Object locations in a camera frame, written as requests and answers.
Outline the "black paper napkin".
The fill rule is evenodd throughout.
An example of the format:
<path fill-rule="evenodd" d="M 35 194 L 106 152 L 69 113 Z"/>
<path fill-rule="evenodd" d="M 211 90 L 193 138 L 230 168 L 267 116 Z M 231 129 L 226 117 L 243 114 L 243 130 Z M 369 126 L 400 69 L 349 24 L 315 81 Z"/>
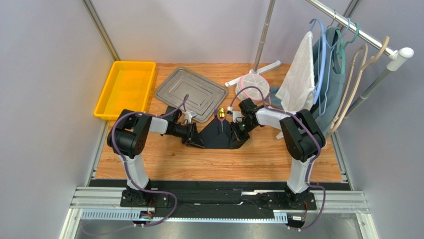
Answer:
<path fill-rule="evenodd" d="M 218 120 L 213 119 L 201 132 L 206 149 L 239 149 L 246 141 L 237 141 L 231 132 L 229 121 L 224 121 L 224 132 Z"/>

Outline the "gold iridescent spoon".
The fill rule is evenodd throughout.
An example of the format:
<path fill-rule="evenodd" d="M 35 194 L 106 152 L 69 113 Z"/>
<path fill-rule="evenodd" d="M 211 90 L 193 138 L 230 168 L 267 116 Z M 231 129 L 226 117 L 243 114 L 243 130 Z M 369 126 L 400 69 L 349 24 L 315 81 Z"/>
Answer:
<path fill-rule="evenodd" d="M 219 108 L 217 110 L 217 119 L 219 120 L 221 125 L 221 132 L 224 132 L 224 121 L 226 120 L 226 112 L 224 108 Z"/>

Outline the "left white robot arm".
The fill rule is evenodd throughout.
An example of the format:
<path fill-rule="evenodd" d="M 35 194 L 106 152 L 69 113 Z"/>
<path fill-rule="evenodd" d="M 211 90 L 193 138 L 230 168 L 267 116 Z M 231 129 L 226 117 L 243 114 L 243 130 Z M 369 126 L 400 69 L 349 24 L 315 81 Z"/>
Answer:
<path fill-rule="evenodd" d="M 107 136 L 107 145 L 121 160 L 127 176 L 127 186 L 122 192 L 122 207 L 146 207 L 154 202 L 156 194 L 151 192 L 142 152 L 149 133 L 171 135 L 182 140 L 182 144 L 205 148 L 197 130 L 191 122 L 189 112 L 167 107 L 163 115 L 155 116 L 124 109 Z"/>

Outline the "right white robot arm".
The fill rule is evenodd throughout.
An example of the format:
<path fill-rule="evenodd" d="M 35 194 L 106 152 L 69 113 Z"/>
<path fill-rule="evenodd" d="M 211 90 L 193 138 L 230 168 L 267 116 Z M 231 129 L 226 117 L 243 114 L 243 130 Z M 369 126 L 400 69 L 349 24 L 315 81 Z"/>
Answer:
<path fill-rule="evenodd" d="M 234 112 L 232 106 L 227 108 L 233 117 L 229 148 L 240 148 L 258 126 L 279 129 L 292 157 L 290 176 L 284 189 L 285 203 L 289 208 L 303 205 L 311 187 L 310 172 L 325 144 L 325 137 L 312 114 L 308 110 L 292 113 L 267 105 L 258 106 L 251 99 L 243 100 L 239 108 L 240 113 Z"/>

